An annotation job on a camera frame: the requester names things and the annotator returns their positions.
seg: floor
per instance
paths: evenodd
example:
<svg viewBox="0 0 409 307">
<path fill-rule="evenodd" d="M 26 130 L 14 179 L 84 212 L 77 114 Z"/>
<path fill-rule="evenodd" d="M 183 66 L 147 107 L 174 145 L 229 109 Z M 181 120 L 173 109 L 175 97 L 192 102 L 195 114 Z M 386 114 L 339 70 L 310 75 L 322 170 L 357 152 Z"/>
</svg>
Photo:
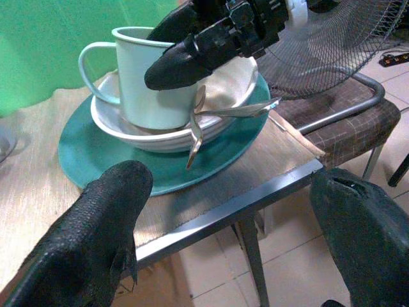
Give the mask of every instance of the floor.
<svg viewBox="0 0 409 307">
<path fill-rule="evenodd" d="M 383 84 L 386 97 L 409 107 L 409 63 L 383 68 L 379 56 L 362 73 Z M 409 174 L 396 188 L 387 180 L 409 153 L 409 112 L 387 141 L 371 181 L 384 188 L 409 213 Z M 361 175 L 369 153 L 341 167 Z M 271 306 L 319 307 L 327 299 L 350 306 L 338 272 L 308 201 L 308 188 L 274 203 L 275 230 L 260 240 Z M 226 228 L 180 252 L 196 307 L 256 307 L 258 300 L 238 241 Z"/>
</svg>

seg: mug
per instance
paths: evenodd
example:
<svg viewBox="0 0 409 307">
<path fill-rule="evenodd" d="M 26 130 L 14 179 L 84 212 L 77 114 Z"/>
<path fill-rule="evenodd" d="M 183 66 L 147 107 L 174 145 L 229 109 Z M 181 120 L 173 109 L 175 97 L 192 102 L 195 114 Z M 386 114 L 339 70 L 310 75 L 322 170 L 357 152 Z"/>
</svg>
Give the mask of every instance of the mug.
<svg viewBox="0 0 409 307">
<path fill-rule="evenodd" d="M 153 91 L 146 87 L 147 69 L 173 45 L 146 40 L 153 28 L 123 27 L 113 29 L 116 42 L 95 42 L 85 47 L 78 59 L 79 71 L 92 93 L 110 104 L 117 104 L 128 122 L 147 129 L 175 129 L 189 122 L 194 107 L 197 84 L 175 90 Z M 116 49 L 120 98 L 102 93 L 86 74 L 84 67 L 88 51 L 96 48 Z"/>
</svg>

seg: green curtain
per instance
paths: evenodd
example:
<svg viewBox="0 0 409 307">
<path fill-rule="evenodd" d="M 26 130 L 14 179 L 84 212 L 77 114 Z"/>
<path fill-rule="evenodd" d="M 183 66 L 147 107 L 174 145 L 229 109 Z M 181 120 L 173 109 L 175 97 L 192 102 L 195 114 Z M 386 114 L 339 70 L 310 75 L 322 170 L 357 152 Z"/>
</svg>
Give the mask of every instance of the green curtain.
<svg viewBox="0 0 409 307">
<path fill-rule="evenodd" d="M 155 26 L 176 0 L 0 1 L 0 117 L 43 101 L 56 88 L 84 85 L 77 58 L 95 41 L 113 42 L 111 29 Z M 95 51 L 95 80 L 116 68 L 112 51 Z"/>
</svg>

